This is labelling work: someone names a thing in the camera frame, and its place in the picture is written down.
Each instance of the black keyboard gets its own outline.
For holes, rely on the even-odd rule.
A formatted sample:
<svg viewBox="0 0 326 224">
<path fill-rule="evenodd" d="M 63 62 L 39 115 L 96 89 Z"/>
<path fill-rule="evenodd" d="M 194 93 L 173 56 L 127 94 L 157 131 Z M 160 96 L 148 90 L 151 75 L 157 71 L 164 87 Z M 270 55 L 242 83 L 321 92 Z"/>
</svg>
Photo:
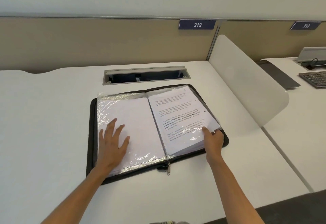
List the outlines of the black keyboard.
<svg viewBox="0 0 326 224">
<path fill-rule="evenodd" d="M 326 88 L 326 71 L 299 73 L 299 77 L 315 88 Z"/>
</svg>

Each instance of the white desk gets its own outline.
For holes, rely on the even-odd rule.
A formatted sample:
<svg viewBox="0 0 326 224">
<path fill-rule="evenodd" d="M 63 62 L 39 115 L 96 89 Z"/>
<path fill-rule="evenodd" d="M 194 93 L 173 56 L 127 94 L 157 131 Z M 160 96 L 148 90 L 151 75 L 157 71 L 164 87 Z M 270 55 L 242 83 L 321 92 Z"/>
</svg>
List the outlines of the white desk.
<svg viewBox="0 0 326 224">
<path fill-rule="evenodd" d="M 301 86 L 289 90 L 289 105 L 264 128 L 311 191 L 326 189 L 326 89 L 315 89 L 298 74 L 296 58 L 267 59 Z"/>
<path fill-rule="evenodd" d="M 102 86 L 104 70 L 184 65 L 191 79 Z M 230 139 L 223 157 L 255 207 L 308 193 L 207 61 L 0 71 L 0 222 L 39 223 L 84 178 L 90 102 L 110 94 L 192 84 Z M 205 155 L 101 186 L 81 223 L 193 224 L 224 217 Z"/>
</svg>

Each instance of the blue label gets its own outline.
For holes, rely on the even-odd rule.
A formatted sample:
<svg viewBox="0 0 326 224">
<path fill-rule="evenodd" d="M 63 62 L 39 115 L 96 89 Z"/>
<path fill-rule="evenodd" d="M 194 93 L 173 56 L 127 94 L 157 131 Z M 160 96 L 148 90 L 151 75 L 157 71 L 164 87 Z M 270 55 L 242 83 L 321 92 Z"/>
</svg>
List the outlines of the blue label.
<svg viewBox="0 0 326 224">
<path fill-rule="evenodd" d="M 180 20 L 179 29 L 213 30 L 216 20 Z"/>
<path fill-rule="evenodd" d="M 321 22 L 295 22 L 290 30 L 315 30 Z"/>
</svg>

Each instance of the hand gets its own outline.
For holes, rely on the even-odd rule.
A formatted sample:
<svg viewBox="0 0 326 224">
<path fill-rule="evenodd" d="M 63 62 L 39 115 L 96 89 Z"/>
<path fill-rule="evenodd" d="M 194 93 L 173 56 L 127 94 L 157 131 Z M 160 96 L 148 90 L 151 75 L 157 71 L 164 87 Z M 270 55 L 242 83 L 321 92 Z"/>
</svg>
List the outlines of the hand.
<svg viewBox="0 0 326 224">
<path fill-rule="evenodd" d="M 103 129 L 101 129 L 99 133 L 98 157 L 95 168 L 97 168 L 105 177 L 108 176 L 113 168 L 120 164 L 127 151 L 130 139 L 130 137 L 127 136 L 124 143 L 119 148 L 119 135 L 124 128 L 124 125 L 120 125 L 113 135 L 116 121 L 117 119 L 115 118 L 108 123 L 104 132 L 104 137 Z"/>
<path fill-rule="evenodd" d="M 215 134 L 210 133 L 206 127 L 202 127 L 204 132 L 204 147 L 206 150 L 206 159 L 208 164 L 212 166 L 222 159 L 221 151 L 224 141 L 224 135 L 220 130 L 216 130 Z"/>
</svg>

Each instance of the zipper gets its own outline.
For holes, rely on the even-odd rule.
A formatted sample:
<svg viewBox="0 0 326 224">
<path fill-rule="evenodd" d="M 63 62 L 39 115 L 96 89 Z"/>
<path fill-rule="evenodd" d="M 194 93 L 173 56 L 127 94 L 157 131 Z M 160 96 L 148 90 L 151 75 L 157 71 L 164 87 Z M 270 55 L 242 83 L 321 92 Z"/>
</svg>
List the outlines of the zipper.
<svg viewBox="0 0 326 224">
<path fill-rule="evenodd" d="M 171 162 L 168 163 L 168 175 L 171 174 Z"/>
</svg>

